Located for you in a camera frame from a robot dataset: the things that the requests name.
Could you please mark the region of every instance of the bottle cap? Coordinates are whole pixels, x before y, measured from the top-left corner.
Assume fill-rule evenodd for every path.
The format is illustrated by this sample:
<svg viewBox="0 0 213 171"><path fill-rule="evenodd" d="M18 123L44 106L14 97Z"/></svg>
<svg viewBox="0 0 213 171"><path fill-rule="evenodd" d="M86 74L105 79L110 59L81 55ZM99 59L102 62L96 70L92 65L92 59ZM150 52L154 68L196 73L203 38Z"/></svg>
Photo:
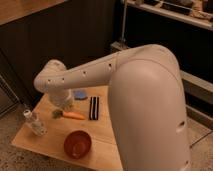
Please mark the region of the bottle cap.
<svg viewBox="0 0 213 171"><path fill-rule="evenodd" d="M26 109L24 112L23 112L23 115L26 117L26 118L30 118L32 116L32 112L29 110L29 109Z"/></svg>

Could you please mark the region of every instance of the floor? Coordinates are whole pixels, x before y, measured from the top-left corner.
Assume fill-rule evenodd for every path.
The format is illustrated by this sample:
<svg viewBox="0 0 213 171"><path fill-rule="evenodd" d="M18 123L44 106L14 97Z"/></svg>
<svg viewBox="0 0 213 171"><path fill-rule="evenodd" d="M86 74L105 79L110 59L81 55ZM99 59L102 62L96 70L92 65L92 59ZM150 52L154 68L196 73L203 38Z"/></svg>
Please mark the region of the floor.
<svg viewBox="0 0 213 171"><path fill-rule="evenodd" d="M0 171L87 171L30 151L11 146L11 141L24 123L19 105L0 119ZM213 131L188 118L192 171L213 171Z"/></svg>

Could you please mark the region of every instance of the wooden tabletop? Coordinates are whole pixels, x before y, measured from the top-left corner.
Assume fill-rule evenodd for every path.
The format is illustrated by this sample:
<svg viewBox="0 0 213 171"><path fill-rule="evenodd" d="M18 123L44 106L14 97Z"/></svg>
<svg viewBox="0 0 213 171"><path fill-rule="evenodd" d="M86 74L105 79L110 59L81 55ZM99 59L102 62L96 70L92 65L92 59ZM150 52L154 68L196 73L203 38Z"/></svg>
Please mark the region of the wooden tabletop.
<svg viewBox="0 0 213 171"><path fill-rule="evenodd" d="M0 0L0 25L65 1L66 0Z"/></svg>
<svg viewBox="0 0 213 171"><path fill-rule="evenodd" d="M88 120L90 98L83 101L74 101L74 108L84 114L86 120L53 119L52 111L56 107L48 101L48 96L44 95L34 111L45 123L47 133L42 137L38 137L32 133L26 124L23 124L12 141L12 145L94 170L123 170L108 112L107 87L92 87L85 90L88 97L100 97L98 121ZM78 160L69 158L63 149L65 138L75 130L84 130L92 138L90 152L84 158Z"/></svg>

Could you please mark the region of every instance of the blue object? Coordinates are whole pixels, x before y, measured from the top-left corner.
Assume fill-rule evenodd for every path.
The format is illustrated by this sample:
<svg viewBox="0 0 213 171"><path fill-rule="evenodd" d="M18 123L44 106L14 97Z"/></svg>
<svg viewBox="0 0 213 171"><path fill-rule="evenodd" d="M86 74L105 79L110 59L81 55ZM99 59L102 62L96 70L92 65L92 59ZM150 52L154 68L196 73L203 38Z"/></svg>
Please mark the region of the blue object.
<svg viewBox="0 0 213 171"><path fill-rule="evenodd" d="M85 100L87 99L87 93L85 90L74 90L73 91L75 100Z"/></svg>

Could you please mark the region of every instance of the white object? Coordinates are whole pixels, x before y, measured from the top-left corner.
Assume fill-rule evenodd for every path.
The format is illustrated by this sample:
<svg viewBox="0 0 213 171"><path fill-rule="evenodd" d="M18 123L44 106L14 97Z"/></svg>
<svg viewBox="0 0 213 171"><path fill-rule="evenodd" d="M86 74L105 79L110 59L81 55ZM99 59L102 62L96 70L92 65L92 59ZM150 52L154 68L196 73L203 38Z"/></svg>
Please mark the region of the white object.
<svg viewBox="0 0 213 171"><path fill-rule="evenodd" d="M23 112L23 115L26 118L26 124L36 135L42 136L47 132L46 127L35 112L27 109Z"/></svg>
<svg viewBox="0 0 213 171"><path fill-rule="evenodd" d="M183 86L176 58L167 48L127 49L70 70L53 60L34 81L37 90L61 101L69 99L70 88L106 84L123 169L190 171Z"/></svg>

